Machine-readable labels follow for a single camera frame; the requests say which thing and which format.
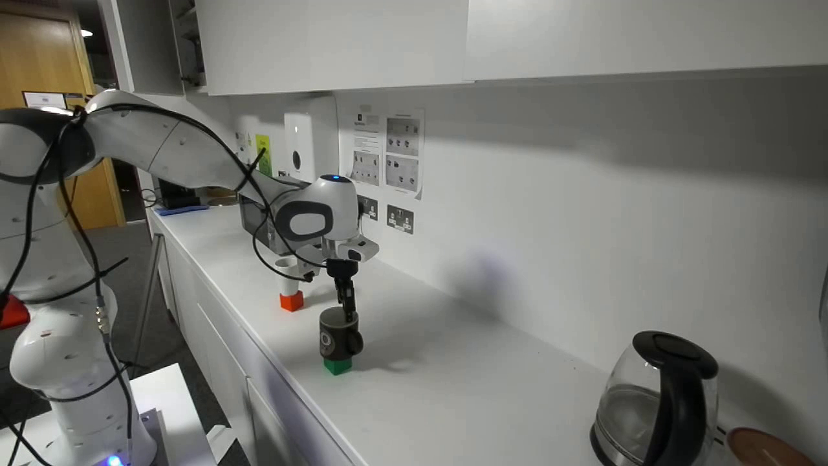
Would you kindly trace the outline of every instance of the electrical outlet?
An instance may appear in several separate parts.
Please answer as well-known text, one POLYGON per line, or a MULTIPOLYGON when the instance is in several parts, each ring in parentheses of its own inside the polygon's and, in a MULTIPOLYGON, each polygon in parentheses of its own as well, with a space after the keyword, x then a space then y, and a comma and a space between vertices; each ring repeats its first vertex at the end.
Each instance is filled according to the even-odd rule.
POLYGON ((359 213, 364 213, 370 220, 381 218, 378 200, 372 200, 372 196, 356 196, 356 200, 359 200, 359 213))
POLYGON ((385 125, 385 150, 420 156, 420 120, 412 117, 391 117, 385 125))
POLYGON ((412 213, 412 209, 389 205, 385 222, 389 222, 391 227, 395 227, 395 231, 404 231, 404 233, 414 236, 414 213, 412 213))
POLYGON ((354 172, 352 180, 381 186, 381 156, 354 150, 354 172))
POLYGON ((420 186, 420 160, 385 156, 385 183, 416 192, 416 186, 420 186))

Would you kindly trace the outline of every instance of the cabinet door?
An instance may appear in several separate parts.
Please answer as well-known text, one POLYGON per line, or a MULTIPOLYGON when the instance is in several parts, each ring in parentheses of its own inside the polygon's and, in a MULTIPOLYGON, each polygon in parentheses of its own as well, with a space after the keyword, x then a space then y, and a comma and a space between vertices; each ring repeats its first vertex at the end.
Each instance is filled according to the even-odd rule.
POLYGON ((826 0, 467 0, 473 80, 828 63, 826 0))
POLYGON ((465 0, 200 0, 207 92, 461 82, 465 0))

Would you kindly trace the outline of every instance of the wooden door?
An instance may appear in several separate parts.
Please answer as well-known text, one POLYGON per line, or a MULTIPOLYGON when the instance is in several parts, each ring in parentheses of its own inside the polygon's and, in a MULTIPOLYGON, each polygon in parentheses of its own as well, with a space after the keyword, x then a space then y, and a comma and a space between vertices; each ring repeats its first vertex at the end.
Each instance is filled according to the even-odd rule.
MULTIPOLYGON (((77 19, 60 9, 0 0, 0 108, 26 107, 22 94, 64 94, 68 108, 91 94, 77 19)), ((77 177, 73 208, 85 231, 125 225, 110 160, 77 177)))

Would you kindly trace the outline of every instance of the kettle lid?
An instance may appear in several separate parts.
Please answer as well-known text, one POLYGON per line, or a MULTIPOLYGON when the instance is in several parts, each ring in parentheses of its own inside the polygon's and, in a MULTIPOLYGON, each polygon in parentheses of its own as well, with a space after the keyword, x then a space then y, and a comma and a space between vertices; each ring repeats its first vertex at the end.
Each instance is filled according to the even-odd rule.
POLYGON ((674 334, 638 332, 630 344, 655 367, 680 362, 696 367, 702 379, 715 379, 718 374, 718 362, 703 348, 674 334))

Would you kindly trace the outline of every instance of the white wall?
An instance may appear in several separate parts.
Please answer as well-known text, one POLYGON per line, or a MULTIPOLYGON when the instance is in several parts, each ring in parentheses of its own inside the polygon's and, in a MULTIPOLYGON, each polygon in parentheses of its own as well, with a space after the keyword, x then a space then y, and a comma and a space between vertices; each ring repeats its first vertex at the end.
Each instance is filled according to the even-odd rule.
POLYGON ((636 332, 682 334, 728 427, 828 460, 828 80, 342 94, 339 123, 359 104, 426 115, 422 200, 363 186, 416 213, 414 238, 370 225, 389 261, 605 374, 636 332))

